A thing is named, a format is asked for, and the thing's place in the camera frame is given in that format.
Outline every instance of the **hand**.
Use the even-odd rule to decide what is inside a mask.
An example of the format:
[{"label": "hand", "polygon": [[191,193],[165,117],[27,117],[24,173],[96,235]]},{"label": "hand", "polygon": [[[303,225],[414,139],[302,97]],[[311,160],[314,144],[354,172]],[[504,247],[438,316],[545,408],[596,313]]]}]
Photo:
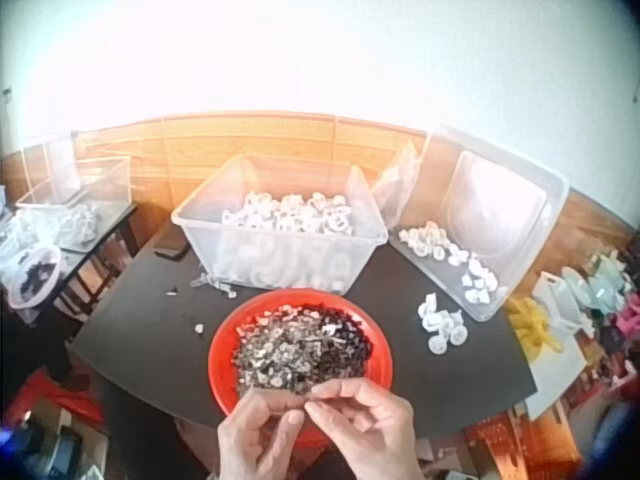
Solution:
[{"label": "hand", "polygon": [[[290,392],[249,390],[218,427],[220,480],[282,480],[304,422],[304,412],[292,409],[303,404]],[[263,427],[278,414],[275,432],[263,442]]]},{"label": "hand", "polygon": [[[413,409],[364,378],[334,379],[311,389],[305,410],[336,444],[359,480],[422,480]],[[331,399],[351,399],[336,410]]]}]

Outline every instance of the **pink object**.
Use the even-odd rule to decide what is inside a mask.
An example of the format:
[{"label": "pink object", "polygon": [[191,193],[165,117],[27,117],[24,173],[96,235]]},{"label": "pink object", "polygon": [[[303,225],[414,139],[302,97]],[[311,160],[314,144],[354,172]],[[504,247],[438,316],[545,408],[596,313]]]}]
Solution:
[{"label": "pink object", "polygon": [[640,330],[640,295],[634,293],[629,297],[627,304],[616,315],[616,326],[625,337]]},{"label": "pink object", "polygon": [[627,301],[627,307],[640,315],[640,295],[637,293],[630,295],[629,300]]}]

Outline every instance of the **white wall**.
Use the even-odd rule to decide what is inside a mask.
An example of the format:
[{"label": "white wall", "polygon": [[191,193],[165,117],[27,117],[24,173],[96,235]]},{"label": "white wall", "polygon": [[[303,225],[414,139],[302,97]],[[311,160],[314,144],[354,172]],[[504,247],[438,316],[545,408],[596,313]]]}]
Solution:
[{"label": "white wall", "polygon": [[5,150],[203,110],[445,121],[640,222],[640,33],[615,1],[2,0],[1,14]]}]

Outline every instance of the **finger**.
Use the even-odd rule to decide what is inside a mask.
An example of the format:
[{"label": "finger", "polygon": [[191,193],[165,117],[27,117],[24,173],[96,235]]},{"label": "finger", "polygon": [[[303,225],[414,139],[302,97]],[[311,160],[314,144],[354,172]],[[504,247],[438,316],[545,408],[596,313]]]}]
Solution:
[{"label": "finger", "polygon": [[275,478],[284,476],[289,466],[293,445],[296,442],[296,438],[298,438],[303,423],[304,413],[301,410],[291,410],[282,416],[273,435],[271,446],[258,466],[260,472],[277,473],[273,475]]},{"label": "finger", "polygon": [[357,410],[348,405],[344,405],[339,411],[362,433],[367,432],[376,424],[375,419],[369,412]]},{"label": "finger", "polygon": [[395,406],[398,397],[366,378],[334,378],[315,385],[311,395],[318,399],[354,398],[367,407]]},{"label": "finger", "polygon": [[251,389],[233,409],[230,420],[237,428],[257,430],[272,415],[301,407],[303,404],[304,399],[291,392]]},{"label": "finger", "polygon": [[322,430],[340,450],[362,445],[363,434],[344,415],[322,402],[307,402],[305,410],[311,420]]}]

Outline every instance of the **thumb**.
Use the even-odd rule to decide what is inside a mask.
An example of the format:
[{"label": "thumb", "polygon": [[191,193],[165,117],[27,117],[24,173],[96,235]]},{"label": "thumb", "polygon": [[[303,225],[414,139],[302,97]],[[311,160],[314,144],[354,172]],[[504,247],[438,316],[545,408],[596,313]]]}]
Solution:
[{"label": "thumb", "polygon": [[363,435],[340,412],[322,402],[307,402],[305,410],[340,451],[361,444]]},{"label": "thumb", "polygon": [[276,428],[271,446],[265,452],[258,469],[262,472],[280,472],[282,477],[289,467],[291,451],[296,443],[300,429],[304,422],[304,413],[300,410],[290,410],[285,413]]}]

